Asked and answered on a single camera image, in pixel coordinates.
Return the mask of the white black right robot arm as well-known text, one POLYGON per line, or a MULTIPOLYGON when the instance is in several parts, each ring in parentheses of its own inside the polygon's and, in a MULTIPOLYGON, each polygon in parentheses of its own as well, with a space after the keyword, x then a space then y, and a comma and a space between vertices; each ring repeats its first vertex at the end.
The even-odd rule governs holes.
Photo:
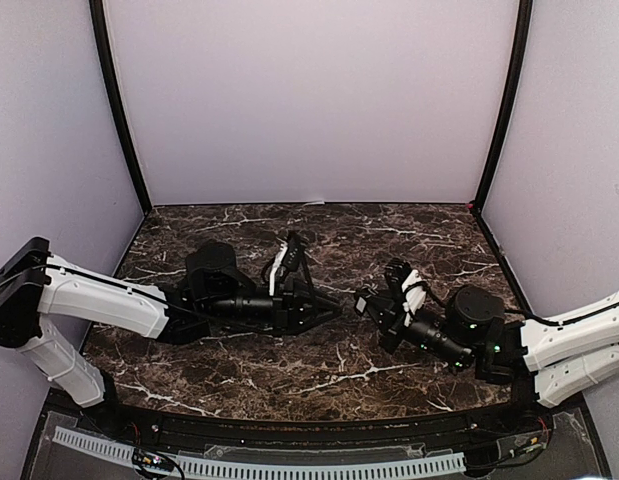
POLYGON ((426 309, 426 297, 421 281, 401 293, 361 289, 354 309, 374 321, 388 353, 408 342, 453 370, 474 368, 490 384, 532 381, 532 398, 517 396, 500 410, 499 424, 510 434, 536 420, 535 401, 553 408, 619 373, 619 291, 548 319, 521 312, 516 322, 506 321, 501 298, 478 287, 460 288, 444 315, 426 309))

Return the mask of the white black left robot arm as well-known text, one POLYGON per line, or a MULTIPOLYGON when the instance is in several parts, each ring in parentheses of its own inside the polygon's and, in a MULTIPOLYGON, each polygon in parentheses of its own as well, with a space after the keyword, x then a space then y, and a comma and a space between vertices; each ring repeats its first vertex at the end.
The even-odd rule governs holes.
POLYGON ((313 284, 305 244, 290 233, 259 285, 238 268, 232 245, 207 241, 185 259, 174 289, 116 280, 29 240, 0 269, 0 346, 29 358, 109 436, 130 427, 113 382, 63 337, 54 315, 121 328, 170 345, 193 343, 215 325, 239 332, 295 336, 338 317, 339 302, 313 284))

